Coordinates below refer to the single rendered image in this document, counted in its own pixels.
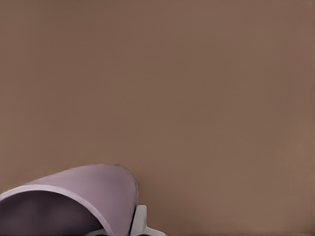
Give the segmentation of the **purple cup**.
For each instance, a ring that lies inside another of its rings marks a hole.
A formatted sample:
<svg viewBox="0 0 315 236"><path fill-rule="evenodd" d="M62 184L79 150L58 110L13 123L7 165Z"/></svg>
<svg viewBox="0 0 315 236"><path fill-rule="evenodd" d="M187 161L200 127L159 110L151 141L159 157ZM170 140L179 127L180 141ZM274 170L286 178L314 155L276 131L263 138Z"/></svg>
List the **purple cup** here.
<svg viewBox="0 0 315 236"><path fill-rule="evenodd" d="M0 194L0 203L30 191L53 192L84 206L109 236L127 236L138 206L133 174L116 164L93 164L45 176Z"/></svg>

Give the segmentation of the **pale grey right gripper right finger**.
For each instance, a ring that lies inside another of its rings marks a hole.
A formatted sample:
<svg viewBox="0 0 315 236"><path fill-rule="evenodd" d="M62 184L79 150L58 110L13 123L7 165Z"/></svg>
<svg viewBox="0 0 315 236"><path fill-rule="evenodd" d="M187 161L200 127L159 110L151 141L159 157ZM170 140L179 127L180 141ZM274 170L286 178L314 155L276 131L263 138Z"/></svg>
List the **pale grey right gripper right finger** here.
<svg viewBox="0 0 315 236"><path fill-rule="evenodd" d="M130 236L167 236L164 232L152 229L147 226L147 207L138 205L135 210Z"/></svg>

